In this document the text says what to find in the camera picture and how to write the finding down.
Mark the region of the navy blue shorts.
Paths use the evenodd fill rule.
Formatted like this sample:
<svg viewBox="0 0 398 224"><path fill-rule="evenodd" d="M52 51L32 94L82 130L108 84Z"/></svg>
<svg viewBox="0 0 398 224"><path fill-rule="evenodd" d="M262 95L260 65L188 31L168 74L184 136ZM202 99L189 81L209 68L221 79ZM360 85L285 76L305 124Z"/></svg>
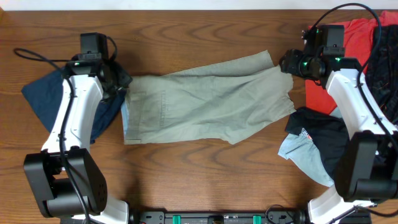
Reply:
<svg viewBox="0 0 398 224"><path fill-rule="evenodd" d="M63 95L62 82L61 73L55 70L24 86L21 90L24 98L47 131L52 130L57 117ZM98 105L91 131L91 144L94 144L95 140L112 123L124 102L125 95L126 91L122 90L109 102Z"/></svg>

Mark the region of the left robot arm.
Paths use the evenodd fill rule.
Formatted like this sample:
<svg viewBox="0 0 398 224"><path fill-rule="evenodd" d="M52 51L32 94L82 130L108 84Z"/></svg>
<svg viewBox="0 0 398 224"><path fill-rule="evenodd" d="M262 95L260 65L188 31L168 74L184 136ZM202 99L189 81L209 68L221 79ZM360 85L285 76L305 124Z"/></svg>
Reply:
<svg viewBox="0 0 398 224"><path fill-rule="evenodd" d="M132 78L110 54L111 38L85 33L81 52L60 69L62 99L39 153L28 154L24 173L40 213L62 223L129 223L129 205L108 194L106 179L90 154L95 113L128 88Z"/></svg>

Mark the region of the khaki shorts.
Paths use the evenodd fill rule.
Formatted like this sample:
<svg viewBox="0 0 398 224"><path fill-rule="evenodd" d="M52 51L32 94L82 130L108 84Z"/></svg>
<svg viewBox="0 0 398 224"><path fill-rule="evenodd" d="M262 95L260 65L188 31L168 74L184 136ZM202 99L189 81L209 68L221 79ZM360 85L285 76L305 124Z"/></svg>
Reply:
<svg viewBox="0 0 398 224"><path fill-rule="evenodd" d="M134 77L121 107L125 144L236 144L295 112L293 78L268 51L167 75Z"/></svg>

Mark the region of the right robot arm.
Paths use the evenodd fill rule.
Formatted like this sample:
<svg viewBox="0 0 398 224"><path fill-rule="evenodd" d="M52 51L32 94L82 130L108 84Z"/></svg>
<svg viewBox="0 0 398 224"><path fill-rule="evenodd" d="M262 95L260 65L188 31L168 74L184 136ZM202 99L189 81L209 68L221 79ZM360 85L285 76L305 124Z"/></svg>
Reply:
<svg viewBox="0 0 398 224"><path fill-rule="evenodd" d="M356 58L345 57L343 25L303 32L303 50L291 49L280 69L318 81L334 99L349 135L334 184L297 212L294 223L339 223L358 210L397 198L397 128L384 116Z"/></svg>

